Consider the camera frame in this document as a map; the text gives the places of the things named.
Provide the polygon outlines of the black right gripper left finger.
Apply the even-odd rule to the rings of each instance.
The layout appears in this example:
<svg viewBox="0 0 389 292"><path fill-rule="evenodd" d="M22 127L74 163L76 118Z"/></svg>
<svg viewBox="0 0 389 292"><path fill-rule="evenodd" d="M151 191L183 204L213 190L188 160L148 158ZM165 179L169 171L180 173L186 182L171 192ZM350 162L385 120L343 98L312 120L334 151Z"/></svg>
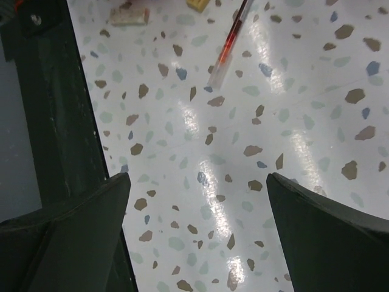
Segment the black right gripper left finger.
<svg viewBox="0 0 389 292"><path fill-rule="evenodd" d="M1 291L105 291L129 198L128 174L1 223Z"/></svg>

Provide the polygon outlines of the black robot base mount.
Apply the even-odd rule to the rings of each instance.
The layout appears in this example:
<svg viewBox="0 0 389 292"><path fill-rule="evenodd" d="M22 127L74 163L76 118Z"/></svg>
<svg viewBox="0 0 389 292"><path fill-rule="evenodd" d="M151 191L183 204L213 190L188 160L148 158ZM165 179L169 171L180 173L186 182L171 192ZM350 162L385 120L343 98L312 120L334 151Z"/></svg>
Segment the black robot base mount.
<svg viewBox="0 0 389 292"><path fill-rule="evenodd" d="M14 62L41 208L109 179L66 1L2 1L1 42ZM123 229L105 291L136 291Z"/></svg>

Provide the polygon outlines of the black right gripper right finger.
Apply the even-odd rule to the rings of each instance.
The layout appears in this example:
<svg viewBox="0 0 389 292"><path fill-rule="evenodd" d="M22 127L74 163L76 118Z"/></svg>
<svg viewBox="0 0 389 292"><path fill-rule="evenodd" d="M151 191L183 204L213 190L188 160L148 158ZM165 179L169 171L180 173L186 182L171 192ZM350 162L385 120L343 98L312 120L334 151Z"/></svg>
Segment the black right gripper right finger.
<svg viewBox="0 0 389 292"><path fill-rule="evenodd" d="M279 173L266 185L295 291L388 291L388 220Z"/></svg>

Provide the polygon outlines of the red pen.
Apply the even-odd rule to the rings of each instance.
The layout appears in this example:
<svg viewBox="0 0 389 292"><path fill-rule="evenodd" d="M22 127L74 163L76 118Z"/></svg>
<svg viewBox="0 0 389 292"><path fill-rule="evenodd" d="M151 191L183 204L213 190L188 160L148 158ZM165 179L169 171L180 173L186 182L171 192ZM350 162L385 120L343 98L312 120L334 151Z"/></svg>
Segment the red pen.
<svg viewBox="0 0 389 292"><path fill-rule="evenodd" d="M222 47L222 51L218 56L208 80L209 87L213 89L219 89L223 84L224 78L231 64L233 47L239 35L239 31L247 18L252 3L253 0L243 0L241 7L236 14L232 27Z"/></svg>

